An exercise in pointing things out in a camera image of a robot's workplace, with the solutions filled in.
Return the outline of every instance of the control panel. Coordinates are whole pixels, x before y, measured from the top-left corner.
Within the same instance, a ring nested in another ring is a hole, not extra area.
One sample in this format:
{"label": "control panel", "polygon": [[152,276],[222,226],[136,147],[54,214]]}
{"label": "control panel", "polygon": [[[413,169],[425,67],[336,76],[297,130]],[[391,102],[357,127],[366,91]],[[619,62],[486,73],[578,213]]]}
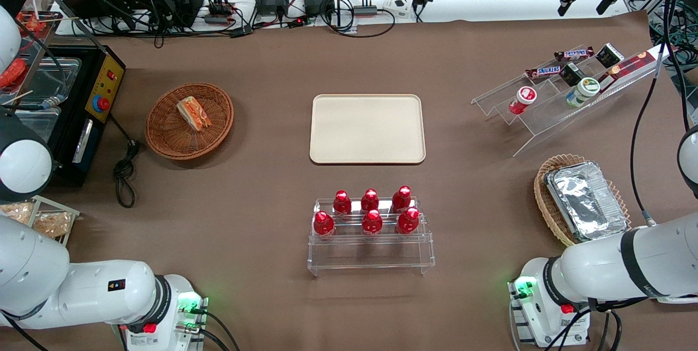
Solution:
{"label": "control panel", "polygon": [[107,56],[85,105],[85,110],[103,123],[107,122],[109,111],[123,76],[124,68],[119,66],[114,58]]}

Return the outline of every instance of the beige tray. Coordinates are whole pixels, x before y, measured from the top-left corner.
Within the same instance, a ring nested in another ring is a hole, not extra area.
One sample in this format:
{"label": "beige tray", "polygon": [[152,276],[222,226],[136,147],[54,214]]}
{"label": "beige tray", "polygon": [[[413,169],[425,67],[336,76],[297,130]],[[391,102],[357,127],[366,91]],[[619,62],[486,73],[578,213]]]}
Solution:
{"label": "beige tray", "polygon": [[313,162],[413,164],[425,157],[416,95],[318,95],[312,101]]}

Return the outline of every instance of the white device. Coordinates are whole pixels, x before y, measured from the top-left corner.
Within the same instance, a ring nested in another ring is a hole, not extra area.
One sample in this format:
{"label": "white device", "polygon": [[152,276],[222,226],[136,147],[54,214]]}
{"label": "white device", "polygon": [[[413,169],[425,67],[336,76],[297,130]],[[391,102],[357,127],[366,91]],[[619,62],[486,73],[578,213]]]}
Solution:
{"label": "white device", "polygon": [[106,322],[127,327],[129,350],[181,351],[202,298],[179,275],[124,259],[71,264],[62,244],[0,215],[0,324],[25,329]]}
{"label": "white device", "polygon": [[[698,192],[698,126],[681,140],[678,166],[686,184]],[[589,299],[648,297],[665,303],[695,303],[698,213],[660,225],[648,223],[653,226],[570,246],[560,257],[534,258],[524,265],[509,291],[518,300],[537,346],[547,347]],[[588,327],[588,316],[579,319],[569,329],[565,344],[585,344]]]}
{"label": "white device", "polygon": [[[0,6],[0,73],[20,34]],[[52,155],[17,117],[0,110],[0,200],[32,197],[48,183]],[[0,326],[47,329],[106,322],[125,327],[129,351],[186,351],[202,297],[179,275],[144,262],[72,264],[63,245],[0,212]]]}
{"label": "white device", "polygon": [[0,6],[0,73],[15,60],[20,50],[20,30],[7,11]]}

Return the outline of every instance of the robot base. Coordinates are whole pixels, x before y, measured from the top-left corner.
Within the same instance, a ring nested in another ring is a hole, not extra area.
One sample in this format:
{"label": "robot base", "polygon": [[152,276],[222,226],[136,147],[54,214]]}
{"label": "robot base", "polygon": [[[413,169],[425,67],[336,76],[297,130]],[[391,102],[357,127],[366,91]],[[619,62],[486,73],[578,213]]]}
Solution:
{"label": "robot base", "polygon": [[197,315],[183,313],[182,308],[202,308],[202,297],[194,292],[187,279],[180,275],[165,275],[172,289],[172,299],[165,318],[157,325],[152,334],[135,334],[125,331],[125,340],[129,351],[187,351],[189,344],[197,335],[184,334],[175,330],[178,323],[197,323]]}
{"label": "robot base", "polygon": [[[519,338],[522,341],[533,337],[536,346],[544,348],[560,334],[561,331],[574,318],[575,313],[565,314],[561,311],[545,289],[543,279],[543,269],[548,259],[534,258],[527,262],[521,270],[521,276],[514,282],[509,283],[509,297],[515,310],[523,313],[523,323],[517,324],[519,328]],[[514,299],[514,296],[521,292],[528,294],[526,298]],[[587,331],[589,329],[589,315],[583,316],[569,329],[569,334],[565,340],[565,346],[580,346],[588,341]],[[523,336],[526,328],[530,336]],[[555,342],[554,346],[560,346],[562,337]]]}

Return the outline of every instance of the red bottle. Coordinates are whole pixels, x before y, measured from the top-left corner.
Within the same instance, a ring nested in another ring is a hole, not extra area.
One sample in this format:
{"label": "red bottle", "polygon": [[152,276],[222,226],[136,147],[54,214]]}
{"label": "red bottle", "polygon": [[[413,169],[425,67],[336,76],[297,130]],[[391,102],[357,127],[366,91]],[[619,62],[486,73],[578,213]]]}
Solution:
{"label": "red bottle", "polygon": [[419,210],[415,207],[409,207],[405,210],[395,223],[396,234],[411,234],[419,227]]}
{"label": "red bottle", "polygon": [[344,190],[339,190],[336,195],[334,195],[334,203],[332,203],[332,208],[335,214],[340,215],[351,215],[351,199],[349,195]]}
{"label": "red bottle", "polygon": [[324,210],[319,210],[315,214],[312,228],[319,235],[334,235],[334,219]]}
{"label": "red bottle", "polygon": [[410,190],[409,186],[402,186],[402,187],[400,187],[400,190],[398,190],[393,195],[393,204],[392,204],[392,207],[390,208],[390,211],[393,214],[402,213],[406,209],[408,209],[411,201],[412,201],[412,190]]}
{"label": "red bottle", "polygon": [[369,210],[368,214],[364,215],[361,227],[364,229],[364,235],[376,235],[381,232],[383,219],[377,209]]}
{"label": "red bottle", "polygon": [[374,189],[368,189],[361,199],[361,212],[366,214],[374,209],[378,209],[378,193]]}

